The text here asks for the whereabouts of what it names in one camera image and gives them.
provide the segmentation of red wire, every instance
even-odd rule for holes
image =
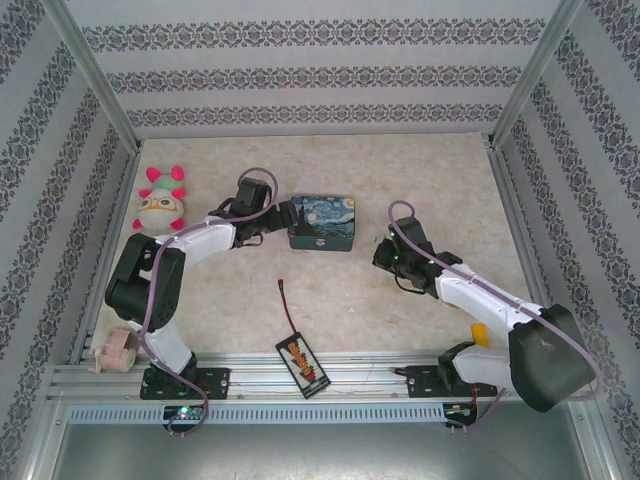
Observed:
[[[289,314],[289,309],[287,308],[287,299],[284,298],[284,280],[278,280],[278,288],[280,289],[280,296],[282,297],[282,305],[284,305],[284,313],[287,314],[287,320],[289,320],[289,325],[291,325],[291,330],[293,333],[298,333],[295,325],[293,324],[293,320],[291,320],[291,315]]]

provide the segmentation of circuit board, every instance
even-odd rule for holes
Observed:
[[[284,360],[304,398],[311,398],[331,384],[331,380],[324,373],[300,332],[296,332],[278,343],[276,350]]]

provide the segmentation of enclosure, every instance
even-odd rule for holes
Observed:
[[[0,10],[0,478],[640,477],[636,0]],[[175,402],[139,399],[146,354],[88,371],[125,326],[104,294],[145,169],[176,164],[185,225],[252,166],[282,200],[349,195],[356,218],[349,253],[279,231],[185,273],[175,322],[199,365],[231,369],[186,440],[159,426]],[[398,199],[437,251],[571,310],[597,400],[539,414],[511,392],[451,435],[445,400],[409,397],[394,368],[433,364],[475,320],[371,265]],[[280,278],[332,380],[307,401],[274,348]]]

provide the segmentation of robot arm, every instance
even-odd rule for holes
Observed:
[[[461,258],[449,252],[436,254],[414,217],[396,223],[402,233],[430,255],[454,266],[466,278],[493,287],[518,305],[508,306],[475,281],[465,280],[418,254],[389,225],[391,239],[378,246],[373,264],[393,273],[399,286],[399,279],[409,280],[415,288],[410,291],[429,294],[461,308],[504,342],[498,348],[465,342],[441,355],[440,377],[450,390],[460,382],[495,385],[515,390],[529,406],[546,412],[595,378],[591,367],[574,348],[520,310],[540,315],[583,346],[573,316],[566,308],[554,305],[545,309],[514,297],[481,279]]]
[[[251,221],[231,222],[260,212],[270,202],[271,188],[260,180],[244,178],[235,198],[227,199],[210,212],[194,231],[148,237],[136,233],[129,238],[107,286],[105,301],[118,316],[136,331],[142,328],[149,298],[148,274],[161,245],[170,237],[174,241],[162,254],[151,323],[145,342],[160,361],[173,372],[192,381],[196,375],[196,358],[183,342],[175,321],[170,321],[178,306],[182,275],[196,263],[233,248],[240,248],[252,238],[262,243],[264,234],[287,228],[297,214],[291,202],[272,206]]]

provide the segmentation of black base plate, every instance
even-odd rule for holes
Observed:
[[[452,391],[449,391],[440,379],[436,365],[411,365],[396,369],[396,373],[407,377],[410,398],[473,396],[469,383],[456,385]],[[495,397],[498,394],[498,389],[493,385],[476,383],[476,387],[478,387],[478,397]]]
[[[226,400],[229,392],[228,368],[198,368],[197,382],[201,387],[206,385],[205,392],[209,400]],[[142,377],[140,398],[142,400],[198,400],[200,394],[195,390],[180,385],[173,387],[173,379],[167,382],[166,373],[158,374],[157,368],[147,368]]]

